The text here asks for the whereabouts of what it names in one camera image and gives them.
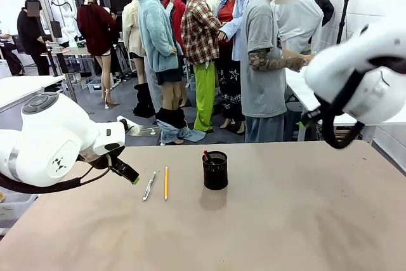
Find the person's hand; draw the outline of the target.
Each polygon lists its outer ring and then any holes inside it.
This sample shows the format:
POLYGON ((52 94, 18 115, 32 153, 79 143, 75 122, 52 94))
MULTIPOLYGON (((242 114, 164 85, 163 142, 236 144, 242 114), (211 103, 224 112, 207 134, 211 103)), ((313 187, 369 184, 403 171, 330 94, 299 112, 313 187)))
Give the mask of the person's hand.
POLYGON ((299 70, 301 70, 303 67, 308 66, 308 64, 313 60, 315 57, 315 53, 311 53, 309 55, 301 55, 299 59, 301 60, 301 67, 299 70))

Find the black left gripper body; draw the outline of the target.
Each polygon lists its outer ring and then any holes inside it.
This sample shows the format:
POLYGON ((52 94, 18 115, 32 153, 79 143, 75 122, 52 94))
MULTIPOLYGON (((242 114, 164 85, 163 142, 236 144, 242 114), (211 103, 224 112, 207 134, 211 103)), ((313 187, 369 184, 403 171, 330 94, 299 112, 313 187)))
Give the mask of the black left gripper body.
POLYGON ((90 164, 95 169, 107 169, 109 166, 120 174, 127 170, 127 164, 119 159, 119 156, 124 151, 126 147, 121 146, 114 150, 107 152, 105 155, 96 156, 95 160, 87 161, 81 155, 78 155, 77 162, 85 162, 90 164))

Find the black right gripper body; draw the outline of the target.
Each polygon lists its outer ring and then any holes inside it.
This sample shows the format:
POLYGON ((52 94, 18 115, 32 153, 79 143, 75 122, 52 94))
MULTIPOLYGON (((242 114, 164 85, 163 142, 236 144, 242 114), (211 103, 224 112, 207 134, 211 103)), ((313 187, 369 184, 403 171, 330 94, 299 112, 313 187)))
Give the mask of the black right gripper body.
POLYGON ((323 118, 322 109, 317 107, 316 109, 309 111, 308 118, 309 122, 319 122, 323 118))

